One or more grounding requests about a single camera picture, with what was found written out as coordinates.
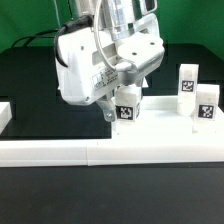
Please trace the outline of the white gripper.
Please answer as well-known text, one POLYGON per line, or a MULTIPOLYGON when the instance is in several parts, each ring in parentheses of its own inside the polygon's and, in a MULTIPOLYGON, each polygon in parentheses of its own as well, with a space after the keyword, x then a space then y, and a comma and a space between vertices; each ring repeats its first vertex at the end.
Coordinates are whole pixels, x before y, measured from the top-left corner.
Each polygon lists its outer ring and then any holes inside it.
POLYGON ((59 38, 61 58, 56 61, 56 71, 63 100, 71 105, 90 105, 96 101, 107 122, 116 120, 115 105, 106 94, 120 85, 142 80, 160 66, 164 56, 155 15, 143 17, 134 24, 134 28, 132 36, 118 41, 112 41, 107 30, 99 32, 109 62, 116 67, 131 63, 134 69, 129 74, 118 74, 105 66, 95 46, 92 28, 59 38))

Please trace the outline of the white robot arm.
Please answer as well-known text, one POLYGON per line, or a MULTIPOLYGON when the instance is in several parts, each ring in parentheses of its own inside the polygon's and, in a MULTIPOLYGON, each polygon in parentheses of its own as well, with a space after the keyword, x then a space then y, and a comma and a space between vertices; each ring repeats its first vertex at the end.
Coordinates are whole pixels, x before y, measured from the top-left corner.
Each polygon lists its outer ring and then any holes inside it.
POLYGON ((70 105, 97 103, 108 122, 134 121, 144 78, 164 47, 157 0, 75 0, 79 18, 54 38, 61 97, 70 105))

